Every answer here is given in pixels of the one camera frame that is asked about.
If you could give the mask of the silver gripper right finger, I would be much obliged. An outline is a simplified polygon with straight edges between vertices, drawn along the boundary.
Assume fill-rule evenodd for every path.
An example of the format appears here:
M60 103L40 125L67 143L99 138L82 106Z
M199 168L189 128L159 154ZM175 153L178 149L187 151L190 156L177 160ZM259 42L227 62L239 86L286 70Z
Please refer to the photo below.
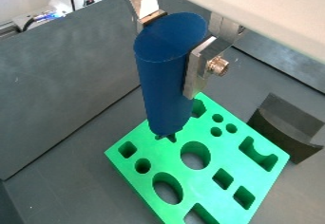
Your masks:
M183 95L190 100L205 88L211 75L223 76L226 74L229 62L223 58L223 52L242 37L245 27L213 12L209 32L210 35L194 47L187 56Z

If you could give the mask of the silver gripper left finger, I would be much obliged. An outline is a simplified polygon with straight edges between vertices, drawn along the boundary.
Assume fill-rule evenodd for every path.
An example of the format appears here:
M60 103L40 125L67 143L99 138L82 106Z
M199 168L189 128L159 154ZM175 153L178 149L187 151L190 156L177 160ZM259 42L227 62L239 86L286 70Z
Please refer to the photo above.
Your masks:
M135 12L135 21L138 32L142 32L146 26L167 15L160 9L158 0L130 0Z

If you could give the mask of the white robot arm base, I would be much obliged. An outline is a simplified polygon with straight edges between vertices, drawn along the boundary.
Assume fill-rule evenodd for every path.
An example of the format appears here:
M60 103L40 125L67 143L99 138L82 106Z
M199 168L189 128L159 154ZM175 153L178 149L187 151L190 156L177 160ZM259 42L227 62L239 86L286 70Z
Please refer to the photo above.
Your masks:
M86 8L91 4L103 0L49 0L48 5L33 12L19 15L12 19L19 32L64 17L78 9Z

